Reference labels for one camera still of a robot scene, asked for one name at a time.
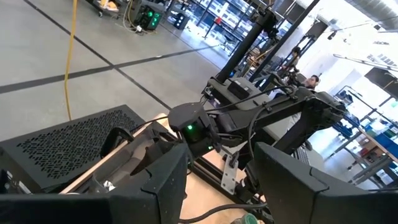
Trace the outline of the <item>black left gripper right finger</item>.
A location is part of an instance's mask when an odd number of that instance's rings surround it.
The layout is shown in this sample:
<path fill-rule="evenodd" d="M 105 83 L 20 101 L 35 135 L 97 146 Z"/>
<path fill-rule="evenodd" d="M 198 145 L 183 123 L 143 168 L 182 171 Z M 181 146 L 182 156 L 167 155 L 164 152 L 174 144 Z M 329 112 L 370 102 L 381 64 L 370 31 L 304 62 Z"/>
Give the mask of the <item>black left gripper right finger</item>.
<path fill-rule="evenodd" d="M 398 193 L 371 192 L 258 142 L 254 166 L 275 224 L 398 224 Z"/>

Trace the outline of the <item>black table frame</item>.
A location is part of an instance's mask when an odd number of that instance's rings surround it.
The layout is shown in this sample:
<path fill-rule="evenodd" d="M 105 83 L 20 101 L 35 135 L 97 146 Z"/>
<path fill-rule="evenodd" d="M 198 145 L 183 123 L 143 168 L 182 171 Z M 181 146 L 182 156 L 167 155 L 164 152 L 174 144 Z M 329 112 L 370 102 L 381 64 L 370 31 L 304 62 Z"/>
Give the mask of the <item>black table frame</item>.
<path fill-rule="evenodd" d="M 209 152 L 202 157 L 199 157 L 192 168 L 193 173 L 210 185 L 224 198 L 238 204 L 259 204 L 265 203 L 264 199 L 260 198 L 260 194 L 254 193 L 254 188 L 249 184 L 249 179 L 246 173 L 239 168 L 236 173 L 236 187 L 234 195 L 227 193 L 221 187 L 221 179 L 223 176 L 224 160 L 223 156 L 217 152 Z"/>

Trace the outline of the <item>black slanted pole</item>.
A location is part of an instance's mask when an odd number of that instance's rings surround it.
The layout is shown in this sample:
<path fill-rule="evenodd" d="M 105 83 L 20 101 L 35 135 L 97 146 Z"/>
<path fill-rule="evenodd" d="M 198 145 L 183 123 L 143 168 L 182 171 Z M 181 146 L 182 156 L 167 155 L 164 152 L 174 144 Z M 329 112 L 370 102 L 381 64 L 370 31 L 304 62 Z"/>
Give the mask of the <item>black slanted pole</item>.
<path fill-rule="evenodd" d="M 311 4 L 308 5 L 298 19 L 292 24 L 286 34 L 281 38 L 278 44 L 267 54 L 267 57 L 264 58 L 256 71 L 251 75 L 249 81 L 253 82 L 257 77 L 259 77 L 266 65 L 268 65 L 275 56 L 283 58 L 288 56 L 291 50 L 298 44 L 299 40 L 313 25 L 316 18 L 316 16 L 313 15 L 313 12 L 320 1 L 321 0 L 313 0 Z"/>

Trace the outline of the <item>black stand post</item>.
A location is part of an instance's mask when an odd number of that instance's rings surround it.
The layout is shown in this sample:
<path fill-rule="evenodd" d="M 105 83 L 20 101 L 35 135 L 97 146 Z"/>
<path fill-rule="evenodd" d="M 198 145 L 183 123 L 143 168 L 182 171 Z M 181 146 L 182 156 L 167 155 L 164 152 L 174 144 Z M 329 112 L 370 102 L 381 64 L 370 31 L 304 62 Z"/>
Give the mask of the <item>black stand post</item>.
<path fill-rule="evenodd" d="M 275 38 L 278 33 L 275 27 L 277 22 L 277 16 L 269 8 L 265 9 L 263 12 L 260 12 L 259 15 L 256 17 L 249 33 L 238 45 L 238 48 L 227 61 L 226 65 L 215 77 L 213 77 L 213 79 L 218 83 L 223 84 L 229 78 L 231 72 L 244 58 L 246 52 L 250 49 L 250 47 L 253 45 L 253 43 L 262 32 L 265 32 L 270 39 Z"/>

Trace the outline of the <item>person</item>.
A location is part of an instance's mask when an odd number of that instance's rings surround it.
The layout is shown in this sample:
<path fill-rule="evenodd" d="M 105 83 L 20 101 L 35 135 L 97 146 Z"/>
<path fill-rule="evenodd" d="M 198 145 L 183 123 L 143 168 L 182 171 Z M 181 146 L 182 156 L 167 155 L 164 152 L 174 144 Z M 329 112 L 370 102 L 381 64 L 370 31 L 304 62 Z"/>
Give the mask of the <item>person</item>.
<path fill-rule="evenodd" d="M 300 47 L 294 47 L 292 49 L 292 60 L 289 63 L 290 66 L 296 66 L 300 60 L 300 53 L 301 53 L 301 48 Z"/>
<path fill-rule="evenodd" d="M 306 88 L 314 90 L 320 82 L 318 75 L 312 75 L 310 78 L 306 79 L 303 84 Z"/>

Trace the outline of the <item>black device on side table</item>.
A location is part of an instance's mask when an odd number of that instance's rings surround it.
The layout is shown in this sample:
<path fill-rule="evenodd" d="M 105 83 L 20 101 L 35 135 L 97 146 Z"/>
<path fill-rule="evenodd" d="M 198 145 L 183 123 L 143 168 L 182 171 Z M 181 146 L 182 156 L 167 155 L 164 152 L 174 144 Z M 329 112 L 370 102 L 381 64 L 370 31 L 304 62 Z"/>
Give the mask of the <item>black device on side table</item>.
<path fill-rule="evenodd" d="M 240 100 L 248 98 L 252 93 L 252 90 L 249 86 L 237 80 L 232 81 L 227 87 L 227 90 Z"/>

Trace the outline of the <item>grey metal corner bracket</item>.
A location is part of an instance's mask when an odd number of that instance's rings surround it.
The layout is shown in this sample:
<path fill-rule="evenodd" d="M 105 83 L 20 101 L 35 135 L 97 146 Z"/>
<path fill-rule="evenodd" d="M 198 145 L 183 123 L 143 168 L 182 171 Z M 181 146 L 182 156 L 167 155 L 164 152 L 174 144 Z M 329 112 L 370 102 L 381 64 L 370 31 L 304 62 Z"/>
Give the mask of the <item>grey metal corner bracket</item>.
<path fill-rule="evenodd" d="M 239 157 L 238 152 L 235 152 L 232 155 L 225 154 L 223 156 L 224 169 L 223 169 L 223 176 L 221 179 L 221 187 L 231 195 L 234 195 L 236 187 L 238 157 Z"/>

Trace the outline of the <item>dark grey bin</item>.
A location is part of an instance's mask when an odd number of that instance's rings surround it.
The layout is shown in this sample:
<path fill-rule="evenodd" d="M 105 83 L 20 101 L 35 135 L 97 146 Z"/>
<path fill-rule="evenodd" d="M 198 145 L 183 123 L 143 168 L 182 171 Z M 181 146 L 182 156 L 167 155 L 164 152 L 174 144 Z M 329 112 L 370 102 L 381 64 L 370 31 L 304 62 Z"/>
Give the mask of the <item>dark grey bin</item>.
<path fill-rule="evenodd" d="M 177 141 L 176 134 L 159 123 L 152 124 L 139 131 L 133 142 L 119 145 L 60 193 L 106 194 L 128 183 Z"/>

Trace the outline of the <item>blue storage bin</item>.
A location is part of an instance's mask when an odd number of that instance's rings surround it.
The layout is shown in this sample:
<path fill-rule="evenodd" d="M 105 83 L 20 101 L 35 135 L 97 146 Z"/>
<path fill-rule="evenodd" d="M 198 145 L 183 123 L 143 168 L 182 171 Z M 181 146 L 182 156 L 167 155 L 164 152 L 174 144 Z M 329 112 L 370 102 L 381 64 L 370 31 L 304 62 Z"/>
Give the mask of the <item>blue storage bin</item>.
<path fill-rule="evenodd" d="M 387 151 L 389 151 L 393 156 L 398 158 L 398 144 L 395 143 L 392 139 L 387 137 L 385 134 L 379 134 L 375 137 L 375 140 Z"/>

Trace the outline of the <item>grey side table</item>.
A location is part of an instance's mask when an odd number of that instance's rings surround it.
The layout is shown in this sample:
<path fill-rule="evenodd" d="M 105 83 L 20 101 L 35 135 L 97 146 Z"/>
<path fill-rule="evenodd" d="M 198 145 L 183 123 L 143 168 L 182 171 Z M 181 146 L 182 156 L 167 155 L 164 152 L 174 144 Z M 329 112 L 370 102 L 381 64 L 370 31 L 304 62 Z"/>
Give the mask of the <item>grey side table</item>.
<path fill-rule="evenodd" d="M 253 83 L 251 83 L 249 80 L 247 80 L 246 78 L 229 78 L 227 79 L 223 84 L 218 83 L 217 81 L 215 81 L 214 79 L 209 79 L 208 80 L 208 87 L 210 87 L 211 89 L 211 95 L 213 96 L 214 100 L 217 100 L 221 106 L 226 106 L 229 105 L 231 103 L 236 103 L 238 101 L 240 101 L 239 98 L 237 98 L 236 96 L 234 96 L 231 92 L 229 92 L 227 90 L 227 87 L 229 86 L 229 84 L 234 81 L 237 80 L 247 86 L 250 87 L 250 89 L 252 90 L 252 93 L 249 97 L 254 96 L 256 94 L 261 93 L 261 91 L 259 89 L 257 89 Z M 234 106 L 230 106 L 229 110 L 231 109 L 240 109 L 240 110 L 249 110 L 252 108 L 255 108 L 259 105 L 261 105 L 262 103 L 268 102 L 271 99 L 268 97 L 267 93 L 257 96 L 255 98 L 251 98 L 251 99 L 244 99 L 244 102 L 242 103 L 238 103 Z"/>

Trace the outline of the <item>green lid jar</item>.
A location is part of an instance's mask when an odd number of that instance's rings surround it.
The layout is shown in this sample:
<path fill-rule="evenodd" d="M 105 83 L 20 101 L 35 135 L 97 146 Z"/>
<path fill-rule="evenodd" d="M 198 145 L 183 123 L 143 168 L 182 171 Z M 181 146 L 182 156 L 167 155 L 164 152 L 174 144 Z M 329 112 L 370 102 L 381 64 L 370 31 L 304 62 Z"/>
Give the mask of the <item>green lid jar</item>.
<path fill-rule="evenodd" d="M 234 219 L 230 224 L 265 224 L 262 220 L 257 219 L 253 214 L 247 213 L 239 218 Z"/>

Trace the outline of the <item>black perforated computer case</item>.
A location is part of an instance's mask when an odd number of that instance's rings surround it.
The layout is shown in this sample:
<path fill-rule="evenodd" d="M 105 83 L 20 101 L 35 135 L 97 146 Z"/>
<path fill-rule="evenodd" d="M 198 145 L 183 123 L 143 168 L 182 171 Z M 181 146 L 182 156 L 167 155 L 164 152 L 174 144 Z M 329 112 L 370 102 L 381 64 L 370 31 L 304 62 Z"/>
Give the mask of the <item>black perforated computer case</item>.
<path fill-rule="evenodd" d="M 0 142 L 0 180 L 22 193 L 59 192 L 100 161 L 112 128 L 135 128 L 144 120 L 127 105 Z"/>

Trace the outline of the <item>computer with green lights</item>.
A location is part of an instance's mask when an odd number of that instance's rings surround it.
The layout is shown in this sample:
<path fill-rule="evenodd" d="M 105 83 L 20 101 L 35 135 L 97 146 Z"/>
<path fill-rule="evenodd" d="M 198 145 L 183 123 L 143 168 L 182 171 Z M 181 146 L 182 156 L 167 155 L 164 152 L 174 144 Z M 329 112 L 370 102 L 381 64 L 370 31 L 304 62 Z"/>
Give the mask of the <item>computer with green lights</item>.
<path fill-rule="evenodd" d="M 144 30 L 156 30 L 162 18 L 162 12 L 150 6 L 141 6 L 134 21 L 136 26 Z"/>

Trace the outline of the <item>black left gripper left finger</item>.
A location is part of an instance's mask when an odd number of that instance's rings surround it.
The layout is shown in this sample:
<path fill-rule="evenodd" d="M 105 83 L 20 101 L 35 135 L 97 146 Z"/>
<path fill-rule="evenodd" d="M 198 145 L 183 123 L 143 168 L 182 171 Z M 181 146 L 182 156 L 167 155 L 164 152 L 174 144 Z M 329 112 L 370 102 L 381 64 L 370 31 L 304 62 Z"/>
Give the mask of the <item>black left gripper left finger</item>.
<path fill-rule="evenodd" d="M 178 144 L 105 194 L 2 195 L 0 224 L 177 224 L 187 156 L 187 145 Z"/>

